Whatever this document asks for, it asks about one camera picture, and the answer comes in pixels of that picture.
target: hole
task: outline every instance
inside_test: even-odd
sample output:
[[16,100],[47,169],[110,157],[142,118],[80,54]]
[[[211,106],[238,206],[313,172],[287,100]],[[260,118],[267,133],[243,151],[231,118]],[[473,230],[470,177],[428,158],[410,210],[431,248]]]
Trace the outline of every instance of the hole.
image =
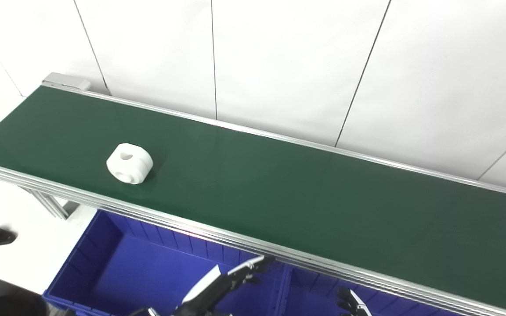
[[130,159],[130,158],[132,158],[132,157],[134,157],[132,154],[127,154],[127,153],[125,153],[125,152],[121,152],[121,153],[120,153],[120,158],[121,158],[122,160],[128,160],[128,159]]
[[126,183],[130,183],[130,182],[132,182],[132,177],[131,177],[131,176],[129,176],[129,175],[127,175],[127,174],[124,174],[124,173],[122,173],[122,172],[116,172],[116,173],[114,174],[114,176],[115,176],[118,180],[120,180],[120,181],[122,181],[122,182],[126,182]]

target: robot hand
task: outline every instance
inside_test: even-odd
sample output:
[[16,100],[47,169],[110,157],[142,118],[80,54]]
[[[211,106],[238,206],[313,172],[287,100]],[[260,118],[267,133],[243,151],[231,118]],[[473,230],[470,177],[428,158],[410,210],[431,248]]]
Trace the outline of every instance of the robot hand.
[[159,316],[159,314],[157,314],[157,312],[153,308],[149,307],[139,309],[130,314],[129,316]]
[[233,268],[227,274],[221,274],[219,267],[215,266],[193,286],[172,315],[211,316],[216,304],[227,293],[237,290],[245,283],[259,284],[261,279],[254,274],[265,272],[267,266],[274,261],[275,258],[271,256],[258,256]]
[[[351,316],[372,316],[364,302],[357,296],[353,290],[341,286],[337,292],[339,300],[337,306],[348,311]],[[340,316],[348,316],[349,314],[342,312]]]

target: metal bracket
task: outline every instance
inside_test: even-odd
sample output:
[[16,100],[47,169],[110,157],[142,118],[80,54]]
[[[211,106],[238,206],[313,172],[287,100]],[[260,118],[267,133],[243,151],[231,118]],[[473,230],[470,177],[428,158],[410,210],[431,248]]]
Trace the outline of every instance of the metal bracket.
[[42,83],[49,83],[52,86],[67,86],[69,88],[79,89],[87,91],[91,88],[91,82],[86,79],[79,78],[76,76],[68,76],[63,74],[58,74],[57,72],[52,72],[44,80]]
[[60,219],[68,219],[68,217],[76,210],[79,206],[78,203],[67,201],[63,206],[50,194],[45,194],[29,188],[23,188],[34,196],[48,210],[52,216]]

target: white 3d printed part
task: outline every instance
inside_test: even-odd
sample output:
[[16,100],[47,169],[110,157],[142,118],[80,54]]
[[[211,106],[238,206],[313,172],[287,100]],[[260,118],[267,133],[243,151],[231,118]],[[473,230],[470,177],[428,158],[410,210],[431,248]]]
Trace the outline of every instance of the white 3d printed part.
[[130,184],[139,184],[146,179],[153,166],[148,152],[140,146],[119,144],[107,159],[109,172],[118,180]]

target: blue plastic bin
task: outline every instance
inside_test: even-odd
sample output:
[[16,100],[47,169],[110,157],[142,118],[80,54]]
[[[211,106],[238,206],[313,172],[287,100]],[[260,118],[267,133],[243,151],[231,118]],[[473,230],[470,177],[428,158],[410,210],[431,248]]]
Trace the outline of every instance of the blue plastic bin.
[[[211,268],[225,273],[255,255],[99,211],[44,298],[78,315],[126,316],[152,306],[162,316]],[[276,262],[262,284],[245,284],[218,305],[235,316],[274,316],[284,265]]]
[[288,286],[285,286],[287,290],[282,294],[278,316],[338,316],[340,312],[345,312],[336,304],[339,286],[353,290],[373,316],[458,316],[426,304],[291,266],[285,268],[284,282]]
[[[255,255],[98,211],[44,293],[79,316],[127,316],[152,306],[169,316],[211,268],[223,273]],[[354,290],[374,316],[457,316],[279,262],[261,285],[245,284],[217,308],[234,316],[338,316],[339,286]]]

